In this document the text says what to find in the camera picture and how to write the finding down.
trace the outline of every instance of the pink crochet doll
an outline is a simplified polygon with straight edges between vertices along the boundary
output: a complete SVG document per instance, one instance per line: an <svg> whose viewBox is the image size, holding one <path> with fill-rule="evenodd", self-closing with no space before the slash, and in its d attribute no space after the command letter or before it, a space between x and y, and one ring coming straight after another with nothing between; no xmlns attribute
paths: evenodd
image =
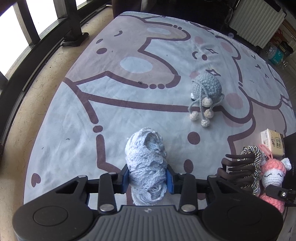
<svg viewBox="0 0 296 241"><path fill-rule="evenodd" d="M288 158L284 158L282 161L274 159L271 151L265 145L260 145L259 148L268 157L267 162L262 166L261 170L261 180L264 188L266 188L268 185L281 187L286 170L291 170L292 168L290 160ZM281 213L284 211L285 202L269 197L265 193L262 194L260 198L275 206Z"/></svg>

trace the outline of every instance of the brown curtain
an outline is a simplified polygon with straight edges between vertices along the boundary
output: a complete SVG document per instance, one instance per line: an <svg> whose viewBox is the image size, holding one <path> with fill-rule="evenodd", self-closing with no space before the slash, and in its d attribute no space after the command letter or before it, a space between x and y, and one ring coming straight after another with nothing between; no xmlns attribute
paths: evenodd
<svg viewBox="0 0 296 241"><path fill-rule="evenodd" d="M142 0L112 0L113 17L125 11L141 11Z"/></svg>

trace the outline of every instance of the crochet doll face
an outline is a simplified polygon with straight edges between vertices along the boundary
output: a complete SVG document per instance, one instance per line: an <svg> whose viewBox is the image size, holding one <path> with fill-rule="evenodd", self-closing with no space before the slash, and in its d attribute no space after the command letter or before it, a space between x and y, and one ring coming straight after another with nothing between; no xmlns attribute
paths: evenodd
<svg viewBox="0 0 296 241"><path fill-rule="evenodd" d="M268 185L281 186L284 180L284 172L278 169L267 170L262 175L262 185L266 188Z"/></svg>

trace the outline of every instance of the yarn skein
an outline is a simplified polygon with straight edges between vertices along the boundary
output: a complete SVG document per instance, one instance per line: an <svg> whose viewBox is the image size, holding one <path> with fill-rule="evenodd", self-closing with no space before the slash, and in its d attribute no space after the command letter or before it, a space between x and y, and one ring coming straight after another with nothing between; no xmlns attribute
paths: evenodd
<svg viewBox="0 0 296 241"><path fill-rule="evenodd" d="M154 205L167 191L163 138L148 127L134 133L125 148L134 204Z"/></svg>
<svg viewBox="0 0 296 241"><path fill-rule="evenodd" d="M195 121L198 119L198 112L192 111L192 106L199 104L200 113L202 115L201 124L208 127L211 118L214 116L213 108L219 105L223 99L222 87L219 80L210 73L204 73L192 80L191 98L195 99L188 107L190 119Z"/></svg>

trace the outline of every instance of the gray crochet jellyfish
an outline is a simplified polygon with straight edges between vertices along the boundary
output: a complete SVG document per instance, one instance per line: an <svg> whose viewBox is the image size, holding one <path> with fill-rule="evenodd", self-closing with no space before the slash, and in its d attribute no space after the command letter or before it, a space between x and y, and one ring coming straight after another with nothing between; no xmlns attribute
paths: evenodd
<svg viewBox="0 0 296 241"><path fill-rule="evenodd" d="M198 119L198 112L192 111L191 108L195 104L199 104L200 113L202 115L201 124L203 127L208 127L211 118L214 116L213 108L219 105L224 99L222 94L222 87L219 80L210 73L205 73L197 76L192 80L192 93L191 98L193 101L188 107L190 112L190 119L195 121Z"/></svg>

